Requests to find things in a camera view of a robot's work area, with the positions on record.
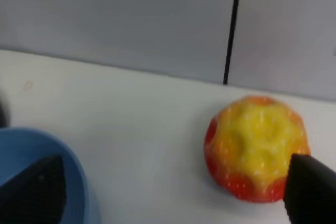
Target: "white countertop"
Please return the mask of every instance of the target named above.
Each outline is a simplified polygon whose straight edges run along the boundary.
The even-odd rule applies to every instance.
[[[0,51],[12,126],[45,130],[77,154],[102,224],[283,224],[283,203],[250,204],[214,186],[203,161],[211,117],[254,90]],[[312,155],[336,168],[336,104],[273,95],[307,127]]]

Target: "strawberry-shaped toy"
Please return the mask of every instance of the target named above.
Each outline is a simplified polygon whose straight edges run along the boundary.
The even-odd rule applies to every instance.
[[[293,153],[310,155],[301,117],[269,97],[246,97],[213,117],[204,155],[214,180],[241,200],[284,196]]]

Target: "gray wall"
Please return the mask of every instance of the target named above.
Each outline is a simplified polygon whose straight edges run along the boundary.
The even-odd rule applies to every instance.
[[[336,0],[240,0],[230,84],[336,100]]]
[[[0,47],[222,82],[233,0],[0,0]]]

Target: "blue plastic container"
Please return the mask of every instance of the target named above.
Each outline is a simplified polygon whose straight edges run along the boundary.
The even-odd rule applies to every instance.
[[[99,224],[96,198],[74,153],[55,137],[32,129],[0,129],[0,185],[38,159],[63,158],[67,202],[60,224]]]

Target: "black object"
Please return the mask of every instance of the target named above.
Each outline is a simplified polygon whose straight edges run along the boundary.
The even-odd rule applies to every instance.
[[[0,102],[0,128],[7,127],[6,114],[3,105]]]
[[[336,173],[311,156],[292,155],[283,200],[292,224],[336,223]]]
[[[62,158],[45,157],[0,187],[0,223],[58,224],[65,203]]]
[[[225,69],[224,69],[224,80],[223,80],[224,85],[227,85],[227,81],[229,78],[229,69],[230,69],[231,54],[232,54],[232,49],[233,49],[233,41],[235,37],[238,6],[239,6],[239,0],[233,0],[229,40],[227,42],[227,51],[226,51],[226,60],[225,60]]]

